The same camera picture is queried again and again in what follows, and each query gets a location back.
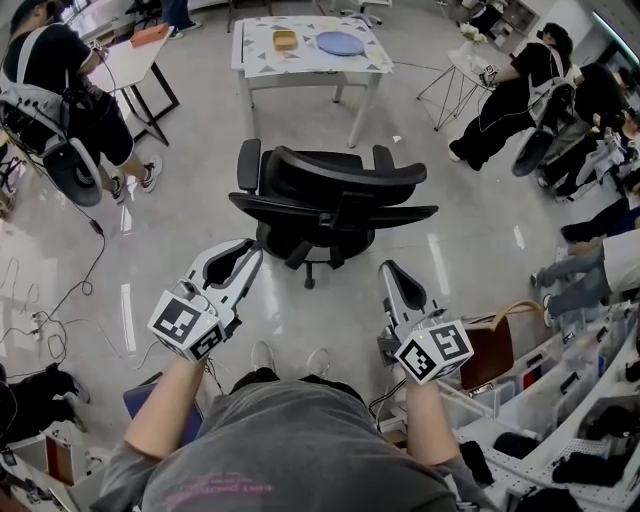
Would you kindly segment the white storage bin rack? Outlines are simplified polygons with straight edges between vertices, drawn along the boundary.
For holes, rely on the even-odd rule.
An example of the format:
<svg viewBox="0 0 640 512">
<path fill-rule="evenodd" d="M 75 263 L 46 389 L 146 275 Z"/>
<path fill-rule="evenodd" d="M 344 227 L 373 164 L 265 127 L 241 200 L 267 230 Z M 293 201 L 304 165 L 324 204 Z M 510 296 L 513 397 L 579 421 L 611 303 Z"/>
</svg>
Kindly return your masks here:
<svg viewBox="0 0 640 512">
<path fill-rule="evenodd" d="M 612 454 L 612 443 L 589 441 L 579 428 L 605 399 L 637 395 L 624 371 L 637 354 L 638 334 L 640 304 L 619 303 L 579 336 L 543 343 L 545 349 L 563 346 L 562 358 L 518 394 L 493 389 L 472 399 L 441 385 L 457 440 L 482 450 L 494 479 L 484 491 L 498 509 L 507 511 L 532 489 L 552 487 L 554 465 L 574 452 Z"/>
</svg>

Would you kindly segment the white flowers in vase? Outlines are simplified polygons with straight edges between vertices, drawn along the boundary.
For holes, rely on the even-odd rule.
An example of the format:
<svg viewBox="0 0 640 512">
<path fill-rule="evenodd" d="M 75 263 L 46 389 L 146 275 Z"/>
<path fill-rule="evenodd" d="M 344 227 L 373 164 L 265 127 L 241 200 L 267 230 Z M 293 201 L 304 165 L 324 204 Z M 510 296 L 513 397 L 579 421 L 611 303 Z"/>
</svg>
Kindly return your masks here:
<svg viewBox="0 0 640 512">
<path fill-rule="evenodd" d="M 459 48 L 460 55 L 471 55 L 476 46 L 483 45 L 488 42 L 486 35 L 481 33 L 477 27 L 469 23 L 464 23 L 460 26 L 460 33 L 465 39 L 464 43 Z"/>
</svg>

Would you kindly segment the white table with patterned cloth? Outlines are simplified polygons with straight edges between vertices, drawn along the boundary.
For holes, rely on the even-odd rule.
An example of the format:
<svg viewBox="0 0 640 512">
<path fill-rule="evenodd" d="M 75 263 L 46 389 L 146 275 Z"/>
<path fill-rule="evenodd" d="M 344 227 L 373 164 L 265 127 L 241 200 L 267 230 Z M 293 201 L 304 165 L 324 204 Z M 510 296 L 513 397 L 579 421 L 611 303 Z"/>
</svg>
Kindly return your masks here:
<svg viewBox="0 0 640 512">
<path fill-rule="evenodd" d="M 355 56 L 338 56 L 318 47 L 324 32 L 353 36 L 363 44 Z M 231 68 L 236 72 L 246 137 L 258 136 L 253 93 L 294 87 L 332 87 L 332 101 L 341 101 L 347 87 L 363 90 L 347 139 L 354 148 L 365 125 L 382 78 L 393 62 L 375 34 L 360 19 L 333 16 L 267 16 L 234 24 Z"/>
</svg>

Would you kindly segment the white desk with black legs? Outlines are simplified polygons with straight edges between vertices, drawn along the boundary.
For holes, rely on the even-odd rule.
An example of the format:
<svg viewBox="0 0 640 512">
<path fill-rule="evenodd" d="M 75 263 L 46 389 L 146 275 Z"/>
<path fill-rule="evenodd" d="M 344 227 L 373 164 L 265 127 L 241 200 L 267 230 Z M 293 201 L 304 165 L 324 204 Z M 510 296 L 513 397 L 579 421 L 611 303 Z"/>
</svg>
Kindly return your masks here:
<svg viewBox="0 0 640 512">
<path fill-rule="evenodd" d="M 89 76 L 92 83 L 112 94 L 124 120 L 132 117 L 140 131 L 133 136 L 135 142 L 144 136 L 151 136 L 166 147 L 169 140 L 158 122 L 180 106 L 180 101 L 162 73 L 157 58 L 173 30 L 166 24 L 159 25 L 162 38 L 134 47 L 130 40 L 118 43 L 109 49 L 107 60 L 101 63 Z M 162 110 L 153 113 L 143 97 L 139 84 L 151 74 L 166 95 L 169 103 Z"/>
</svg>

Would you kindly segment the person's white shoe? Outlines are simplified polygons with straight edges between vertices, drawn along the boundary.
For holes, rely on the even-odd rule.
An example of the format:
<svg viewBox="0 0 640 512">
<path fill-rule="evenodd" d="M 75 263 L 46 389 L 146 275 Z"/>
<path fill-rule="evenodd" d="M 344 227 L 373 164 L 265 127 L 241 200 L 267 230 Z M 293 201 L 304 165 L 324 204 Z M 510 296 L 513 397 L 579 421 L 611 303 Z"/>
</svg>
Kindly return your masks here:
<svg viewBox="0 0 640 512">
<path fill-rule="evenodd" d="M 324 379 L 330 369 L 330 354 L 326 348 L 314 350 L 307 360 L 307 371 L 311 376 Z"/>
<path fill-rule="evenodd" d="M 274 354 L 270 345 L 265 341 L 258 341 L 251 350 L 251 364 L 255 371 L 268 369 L 275 371 Z"/>
</svg>

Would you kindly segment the person's left forearm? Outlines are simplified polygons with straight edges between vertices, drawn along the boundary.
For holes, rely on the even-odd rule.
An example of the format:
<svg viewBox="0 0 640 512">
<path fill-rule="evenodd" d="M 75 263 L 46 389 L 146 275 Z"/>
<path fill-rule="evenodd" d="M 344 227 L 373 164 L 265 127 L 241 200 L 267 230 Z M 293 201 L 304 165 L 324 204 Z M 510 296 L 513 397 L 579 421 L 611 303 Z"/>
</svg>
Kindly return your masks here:
<svg viewBox="0 0 640 512">
<path fill-rule="evenodd" d="M 124 441 L 153 459 L 176 451 L 205 370 L 205 362 L 176 357 L 128 427 Z"/>
</svg>

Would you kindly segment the black office chair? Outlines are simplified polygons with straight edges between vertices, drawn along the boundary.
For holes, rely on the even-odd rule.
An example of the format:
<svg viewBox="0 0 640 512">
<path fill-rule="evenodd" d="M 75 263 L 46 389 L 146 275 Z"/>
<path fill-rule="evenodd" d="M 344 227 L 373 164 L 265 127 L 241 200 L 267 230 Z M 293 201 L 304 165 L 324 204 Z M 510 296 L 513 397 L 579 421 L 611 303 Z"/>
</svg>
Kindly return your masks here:
<svg viewBox="0 0 640 512">
<path fill-rule="evenodd" d="M 373 166 L 360 156 L 330 151 L 295 151 L 284 145 L 265 151 L 259 139 L 241 145 L 238 191 L 230 201 L 258 223 L 256 239 L 271 256 L 305 270 L 305 287 L 315 286 L 314 250 L 323 264 L 338 269 L 363 253 L 379 230 L 420 222 L 435 205 L 409 206 L 407 200 L 427 178 L 422 163 L 396 166 L 391 151 L 372 148 Z"/>
</svg>

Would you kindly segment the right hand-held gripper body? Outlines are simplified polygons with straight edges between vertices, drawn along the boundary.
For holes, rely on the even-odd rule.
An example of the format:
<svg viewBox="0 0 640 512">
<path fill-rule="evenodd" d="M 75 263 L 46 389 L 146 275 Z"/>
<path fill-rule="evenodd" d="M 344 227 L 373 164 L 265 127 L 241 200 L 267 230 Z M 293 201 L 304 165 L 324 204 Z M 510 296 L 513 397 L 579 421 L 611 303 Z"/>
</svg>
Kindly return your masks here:
<svg viewBox="0 0 640 512">
<path fill-rule="evenodd" d="M 474 349 L 460 320 L 432 301 L 431 308 L 394 311 L 390 299 L 383 301 L 388 325 L 377 343 L 384 367 L 399 365 L 417 384 L 446 377 L 460 369 Z"/>
</svg>

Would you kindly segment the person's white right shoe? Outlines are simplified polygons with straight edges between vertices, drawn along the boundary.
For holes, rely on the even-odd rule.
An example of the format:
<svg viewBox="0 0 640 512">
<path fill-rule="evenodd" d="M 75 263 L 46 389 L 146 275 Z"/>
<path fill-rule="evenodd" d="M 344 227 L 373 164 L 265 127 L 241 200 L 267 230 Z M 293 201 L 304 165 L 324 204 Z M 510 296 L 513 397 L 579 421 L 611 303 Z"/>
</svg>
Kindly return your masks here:
<svg viewBox="0 0 640 512">
<path fill-rule="evenodd" d="M 326 348 L 314 350 L 307 360 L 307 371 L 311 376 L 324 379 L 330 369 L 330 354 Z"/>
</svg>

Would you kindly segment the person's white left shoe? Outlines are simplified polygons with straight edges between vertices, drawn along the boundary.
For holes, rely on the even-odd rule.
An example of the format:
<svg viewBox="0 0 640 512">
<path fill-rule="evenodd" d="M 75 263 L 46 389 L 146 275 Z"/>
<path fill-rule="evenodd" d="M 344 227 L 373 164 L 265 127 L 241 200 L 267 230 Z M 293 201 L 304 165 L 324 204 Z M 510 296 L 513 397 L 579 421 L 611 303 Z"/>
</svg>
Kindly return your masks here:
<svg viewBox="0 0 640 512">
<path fill-rule="evenodd" d="M 275 371 L 274 354 L 270 345 L 265 341 L 258 341 L 251 350 L 251 364 L 255 371 L 268 369 Z"/>
</svg>

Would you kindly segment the white office chair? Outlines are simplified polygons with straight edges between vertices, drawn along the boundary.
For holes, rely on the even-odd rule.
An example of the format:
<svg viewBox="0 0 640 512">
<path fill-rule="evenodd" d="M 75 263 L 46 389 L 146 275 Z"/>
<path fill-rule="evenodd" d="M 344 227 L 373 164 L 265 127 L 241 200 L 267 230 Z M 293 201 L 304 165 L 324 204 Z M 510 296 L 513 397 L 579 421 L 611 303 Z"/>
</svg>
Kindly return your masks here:
<svg viewBox="0 0 640 512">
<path fill-rule="evenodd" d="M 341 9 L 340 14 L 342 16 L 360 19 L 369 27 L 382 24 L 382 20 L 378 16 L 368 12 L 367 9 L 373 6 L 388 6 L 387 0 L 352 0 L 352 3 L 356 5 L 357 8 Z"/>
</svg>

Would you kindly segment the white open box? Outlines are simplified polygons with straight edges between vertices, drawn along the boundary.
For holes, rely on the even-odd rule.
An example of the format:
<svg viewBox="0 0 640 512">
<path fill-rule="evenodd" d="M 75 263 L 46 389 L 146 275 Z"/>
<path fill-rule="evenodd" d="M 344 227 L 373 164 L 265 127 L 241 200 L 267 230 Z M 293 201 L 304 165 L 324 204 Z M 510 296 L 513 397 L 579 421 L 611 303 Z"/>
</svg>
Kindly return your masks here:
<svg viewBox="0 0 640 512">
<path fill-rule="evenodd" d="M 90 512 L 104 461 L 69 422 L 0 451 L 0 467 L 14 481 L 10 495 L 30 512 Z"/>
</svg>

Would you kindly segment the person's black trousers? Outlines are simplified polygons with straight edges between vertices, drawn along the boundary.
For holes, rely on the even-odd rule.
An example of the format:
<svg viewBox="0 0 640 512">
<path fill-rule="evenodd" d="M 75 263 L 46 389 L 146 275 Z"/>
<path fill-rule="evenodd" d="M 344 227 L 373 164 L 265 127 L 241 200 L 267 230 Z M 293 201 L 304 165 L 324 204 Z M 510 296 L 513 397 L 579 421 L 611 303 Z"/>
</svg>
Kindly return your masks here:
<svg viewBox="0 0 640 512">
<path fill-rule="evenodd" d="M 277 376 L 274 370 L 269 367 L 261 367 L 257 370 L 249 372 L 240 380 L 238 380 L 234 387 L 231 389 L 230 393 L 233 394 L 248 385 L 270 383 L 276 381 L 280 381 L 280 378 Z M 308 375 L 301 378 L 301 381 L 317 385 L 325 385 L 332 389 L 342 391 L 363 403 L 362 397 L 351 386 L 345 383 L 330 381 L 316 375 Z"/>
</svg>

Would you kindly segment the person's right forearm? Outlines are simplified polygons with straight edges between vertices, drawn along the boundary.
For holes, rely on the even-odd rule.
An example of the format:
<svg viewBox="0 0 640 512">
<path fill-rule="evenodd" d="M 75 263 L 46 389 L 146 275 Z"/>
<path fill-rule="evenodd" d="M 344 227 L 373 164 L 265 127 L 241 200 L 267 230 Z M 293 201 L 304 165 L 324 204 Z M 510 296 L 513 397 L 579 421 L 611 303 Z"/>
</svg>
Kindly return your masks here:
<svg viewBox="0 0 640 512">
<path fill-rule="evenodd" d="M 460 456 L 435 382 L 406 382 L 408 453 L 426 466 L 439 466 Z"/>
</svg>

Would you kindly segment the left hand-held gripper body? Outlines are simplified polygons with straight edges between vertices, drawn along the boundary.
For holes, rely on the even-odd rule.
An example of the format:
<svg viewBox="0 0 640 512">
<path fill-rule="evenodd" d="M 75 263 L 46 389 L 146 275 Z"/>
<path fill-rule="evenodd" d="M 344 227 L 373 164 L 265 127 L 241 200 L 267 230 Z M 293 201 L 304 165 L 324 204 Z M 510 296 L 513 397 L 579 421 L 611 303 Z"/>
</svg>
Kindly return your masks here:
<svg viewBox="0 0 640 512">
<path fill-rule="evenodd" d="M 188 361 L 202 361 L 241 324 L 237 304 L 244 296 L 240 275 L 215 285 L 191 272 L 163 292 L 147 327 L 169 350 Z"/>
</svg>

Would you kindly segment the person's grey t-shirt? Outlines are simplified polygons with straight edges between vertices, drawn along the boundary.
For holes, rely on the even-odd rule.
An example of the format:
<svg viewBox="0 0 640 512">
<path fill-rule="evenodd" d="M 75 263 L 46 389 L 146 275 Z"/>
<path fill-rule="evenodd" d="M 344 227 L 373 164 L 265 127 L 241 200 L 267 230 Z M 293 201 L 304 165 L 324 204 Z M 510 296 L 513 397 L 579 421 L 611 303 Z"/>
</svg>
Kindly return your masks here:
<svg viewBox="0 0 640 512">
<path fill-rule="evenodd" d="M 196 439 L 156 462 L 127 444 L 91 512 L 459 512 L 492 503 L 461 459 L 426 466 L 365 406 L 302 381 L 219 396 Z"/>
</svg>

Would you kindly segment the triangle patterned tablecloth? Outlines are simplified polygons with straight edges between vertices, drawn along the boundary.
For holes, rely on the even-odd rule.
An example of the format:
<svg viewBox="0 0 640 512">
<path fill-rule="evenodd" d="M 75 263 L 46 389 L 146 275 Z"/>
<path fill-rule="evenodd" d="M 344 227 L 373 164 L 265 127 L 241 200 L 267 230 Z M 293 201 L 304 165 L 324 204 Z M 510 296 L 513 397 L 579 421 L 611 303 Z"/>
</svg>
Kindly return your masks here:
<svg viewBox="0 0 640 512">
<path fill-rule="evenodd" d="M 273 31 L 296 32 L 295 50 L 278 52 L 273 47 Z M 358 37 L 364 52 L 357 56 L 336 56 L 316 45 L 316 36 L 340 31 Z M 232 68 L 247 78 L 282 74 L 345 72 L 387 74 L 392 60 L 372 30 L 360 19 L 332 16 L 274 16 L 247 18 L 234 24 Z"/>
</svg>

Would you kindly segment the blue round plate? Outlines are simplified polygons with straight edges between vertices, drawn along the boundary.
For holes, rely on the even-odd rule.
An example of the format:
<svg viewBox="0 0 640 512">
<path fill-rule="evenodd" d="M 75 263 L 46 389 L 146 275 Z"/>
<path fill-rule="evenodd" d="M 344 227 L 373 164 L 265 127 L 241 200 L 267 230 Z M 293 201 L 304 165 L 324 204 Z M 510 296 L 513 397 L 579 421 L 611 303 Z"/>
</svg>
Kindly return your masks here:
<svg viewBox="0 0 640 512">
<path fill-rule="evenodd" d="M 326 31 L 316 36 L 322 51 L 336 56 L 357 56 L 364 52 L 364 43 L 356 36 L 340 31 Z"/>
</svg>

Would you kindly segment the orange flat box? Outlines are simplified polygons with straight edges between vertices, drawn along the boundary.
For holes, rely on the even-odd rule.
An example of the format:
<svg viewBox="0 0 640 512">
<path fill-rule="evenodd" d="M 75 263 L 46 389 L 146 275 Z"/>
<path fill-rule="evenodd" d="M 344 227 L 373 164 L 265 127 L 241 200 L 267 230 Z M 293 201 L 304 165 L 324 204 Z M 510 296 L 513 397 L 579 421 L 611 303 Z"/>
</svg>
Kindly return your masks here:
<svg viewBox="0 0 640 512">
<path fill-rule="evenodd" d="M 130 38 L 133 48 L 139 48 L 156 42 L 164 42 L 171 34 L 172 27 L 166 23 L 135 32 Z"/>
</svg>

